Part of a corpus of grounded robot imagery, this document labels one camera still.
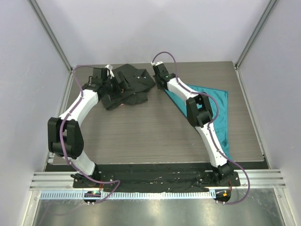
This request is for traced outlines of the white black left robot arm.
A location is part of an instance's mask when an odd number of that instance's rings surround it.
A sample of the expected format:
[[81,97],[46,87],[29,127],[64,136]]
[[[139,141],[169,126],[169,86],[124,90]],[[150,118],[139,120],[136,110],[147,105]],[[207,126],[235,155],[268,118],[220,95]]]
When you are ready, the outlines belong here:
[[73,177],[84,180],[88,187],[101,183],[99,169],[84,151],[84,139],[80,126],[90,110],[105,96],[119,97],[129,90],[122,72],[113,72],[111,65],[93,68],[88,82],[79,86],[79,95],[60,116],[48,120],[48,149],[62,157],[76,170]]

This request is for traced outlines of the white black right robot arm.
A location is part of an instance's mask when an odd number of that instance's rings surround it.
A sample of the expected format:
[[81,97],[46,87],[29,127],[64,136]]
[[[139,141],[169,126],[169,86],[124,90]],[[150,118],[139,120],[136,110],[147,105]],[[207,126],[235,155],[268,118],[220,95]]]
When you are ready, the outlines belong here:
[[213,111],[207,93],[200,93],[184,84],[174,73],[170,74],[163,62],[152,63],[158,89],[177,95],[186,106],[186,118],[201,136],[209,154],[213,182],[218,186],[227,184],[234,170],[229,164],[218,141],[213,123]]

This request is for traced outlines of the teal satin napkin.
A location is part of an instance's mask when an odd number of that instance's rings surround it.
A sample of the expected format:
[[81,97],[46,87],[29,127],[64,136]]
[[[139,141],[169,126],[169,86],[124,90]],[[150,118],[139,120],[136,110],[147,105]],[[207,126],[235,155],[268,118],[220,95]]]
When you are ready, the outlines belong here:
[[[188,85],[191,89],[198,92],[205,92],[212,96],[219,108],[219,113],[217,119],[214,121],[214,129],[219,140],[219,143],[223,149],[224,154],[232,159],[230,155],[230,144],[229,144],[229,127],[228,127],[228,92],[225,90],[219,89],[211,89],[200,86]],[[166,94],[170,97],[170,99],[174,102],[174,104],[178,107],[181,113],[187,117],[186,105],[182,99],[180,99],[176,94],[171,91],[165,90]],[[215,117],[217,109],[216,104],[212,99],[210,99],[211,108],[213,111],[213,117]]]

